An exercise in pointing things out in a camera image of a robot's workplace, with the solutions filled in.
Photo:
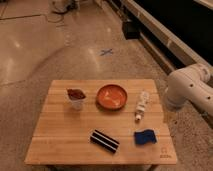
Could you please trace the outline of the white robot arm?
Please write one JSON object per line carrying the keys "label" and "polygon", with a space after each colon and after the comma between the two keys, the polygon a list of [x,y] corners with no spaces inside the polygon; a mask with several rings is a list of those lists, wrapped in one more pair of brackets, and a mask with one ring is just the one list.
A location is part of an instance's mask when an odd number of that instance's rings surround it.
{"label": "white robot arm", "polygon": [[164,93],[166,107],[176,111],[191,101],[213,117],[213,87],[207,84],[210,78],[209,68],[202,63],[171,72]]}

